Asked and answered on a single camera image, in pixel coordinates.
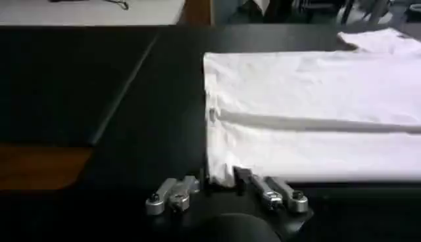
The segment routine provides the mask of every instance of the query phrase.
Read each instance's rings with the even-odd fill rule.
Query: black tabletop
[[[350,49],[338,40],[339,28],[245,25],[161,29],[81,179],[101,186],[148,189],[169,176],[197,170],[206,157],[203,54]]]
[[[420,36],[417,25],[400,29]],[[181,178],[203,167],[206,157],[202,67],[205,52],[349,49],[337,39],[341,30],[361,32],[366,28],[256,25],[161,29],[131,89],[81,173],[80,187],[103,189],[113,198],[112,204],[118,205],[119,212],[114,213],[126,211],[129,214],[127,211],[134,210],[144,220],[143,215],[139,215],[143,214],[142,209],[136,204],[141,206],[152,189],[165,178]],[[420,238],[416,226],[421,215],[420,184],[295,185],[308,194],[314,217],[292,240]],[[117,197],[111,194],[119,193],[124,195],[118,197],[124,199],[116,201]],[[235,200],[234,195],[224,199],[221,205],[224,208],[239,210],[243,206],[230,203]],[[210,206],[196,209],[210,210]]]
[[[90,146],[155,28],[2,27],[0,142]]]

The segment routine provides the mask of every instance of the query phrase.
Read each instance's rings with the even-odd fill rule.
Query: metal clamp
[[[199,181],[194,176],[186,176],[179,183],[168,199],[170,207],[175,212],[183,212],[190,207],[190,194],[199,191]]]
[[[168,178],[159,187],[158,191],[151,195],[146,200],[146,214],[148,215],[159,215],[165,210],[165,202],[171,193],[172,188],[177,184],[177,179]]]
[[[282,208],[282,195],[272,190],[266,182],[259,176],[252,175],[251,182],[257,188],[264,205],[269,210],[276,210]]]
[[[292,189],[281,178],[269,177],[266,180],[276,191],[282,194],[290,212],[304,213],[309,210],[309,200],[302,191]]]

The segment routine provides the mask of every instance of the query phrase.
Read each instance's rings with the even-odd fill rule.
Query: bolt
[[[301,199],[303,199],[303,197],[304,197],[304,194],[303,194],[302,191],[294,191],[292,193],[292,199],[301,200]]]
[[[158,201],[158,200],[159,200],[159,194],[156,194],[156,193],[152,194],[152,195],[150,196],[149,200],[150,200],[152,203],[154,203],[154,202]]]

